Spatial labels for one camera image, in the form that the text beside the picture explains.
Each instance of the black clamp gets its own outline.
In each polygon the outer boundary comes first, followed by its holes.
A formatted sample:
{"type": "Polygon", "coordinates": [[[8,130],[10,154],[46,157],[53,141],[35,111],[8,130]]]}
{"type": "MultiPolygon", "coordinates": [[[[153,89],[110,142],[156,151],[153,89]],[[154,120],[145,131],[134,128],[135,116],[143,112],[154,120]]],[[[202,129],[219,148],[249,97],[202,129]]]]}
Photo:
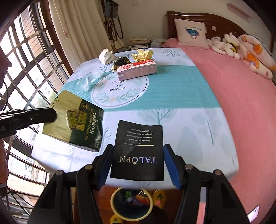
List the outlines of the black clamp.
{"type": "MultiPolygon", "coordinates": [[[[28,224],[73,223],[71,187],[77,187],[78,211],[82,224],[102,224],[94,190],[100,190],[109,173],[113,146],[92,164],[79,171],[64,173],[58,170],[47,184],[29,217],[28,224]]],[[[246,212],[230,183],[220,170],[213,173],[199,171],[174,154],[170,145],[163,147],[164,160],[174,186],[183,190],[175,224],[196,224],[200,203],[200,189],[207,188],[204,224],[249,224],[246,212]]]]}
{"type": "Polygon", "coordinates": [[[31,124],[53,122],[57,113],[53,108],[19,109],[0,112],[0,139],[16,134],[16,130],[31,124]]]}

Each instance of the green package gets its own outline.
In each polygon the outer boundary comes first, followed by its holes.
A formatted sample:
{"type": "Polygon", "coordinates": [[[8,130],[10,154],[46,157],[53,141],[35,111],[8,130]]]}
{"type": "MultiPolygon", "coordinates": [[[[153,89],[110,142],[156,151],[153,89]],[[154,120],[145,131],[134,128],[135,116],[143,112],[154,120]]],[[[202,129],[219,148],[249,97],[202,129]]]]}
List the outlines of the green package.
{"type": "Polygon", "coordinates": [[[44,124],[43,134],[85,150],[100,150],[103,109],[66,90],[53,100],[50,108],[57,112],[57,119],[44,124]]]}

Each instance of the pink tissue box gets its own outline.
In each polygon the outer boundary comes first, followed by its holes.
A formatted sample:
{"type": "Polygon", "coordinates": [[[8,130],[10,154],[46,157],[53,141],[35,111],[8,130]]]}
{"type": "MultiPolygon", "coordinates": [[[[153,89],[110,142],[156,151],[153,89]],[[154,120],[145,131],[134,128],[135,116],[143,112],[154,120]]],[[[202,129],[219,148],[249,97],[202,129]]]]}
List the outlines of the pink tissue box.
{"type": "Polygon", "coordinates": [[[132,79],[140,76],[155,74],[157,71],[154,60],[130,63],[120,66],[117,69],[118,78],[120,81],[132,79]]]}

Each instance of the pink pillow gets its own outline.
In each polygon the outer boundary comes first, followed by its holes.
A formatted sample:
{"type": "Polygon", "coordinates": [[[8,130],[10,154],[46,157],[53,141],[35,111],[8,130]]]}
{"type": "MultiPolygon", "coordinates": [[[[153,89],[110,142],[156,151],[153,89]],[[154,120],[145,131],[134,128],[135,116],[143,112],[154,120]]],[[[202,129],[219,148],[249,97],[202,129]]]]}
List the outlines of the pink pillow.
{"type": "Polygon", "coordinates": [[[209,49],[206,42],[206,28],[204,23],[174,19],[179,44],[209,49]]]}

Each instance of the wooden floor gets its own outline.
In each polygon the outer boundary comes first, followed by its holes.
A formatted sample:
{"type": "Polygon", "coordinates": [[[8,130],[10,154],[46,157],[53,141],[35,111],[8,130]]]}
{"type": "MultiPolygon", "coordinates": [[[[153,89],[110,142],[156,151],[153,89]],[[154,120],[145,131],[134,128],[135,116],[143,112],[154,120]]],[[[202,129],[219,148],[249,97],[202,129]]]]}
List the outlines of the wooden floor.
{"type": "MultiPolygon", "coordinates": [[[[110,206],[110,198],[116,187],[103,186],[100,191],[94,191],[100,215],[104,224],[110,223],[110,218],[114,214],[110,206]]],[[[173,224],[178,207],[182,197],[182,191],[166,190],[167,202],[164,211],[168,216],[169,224],[173,224]]]]}

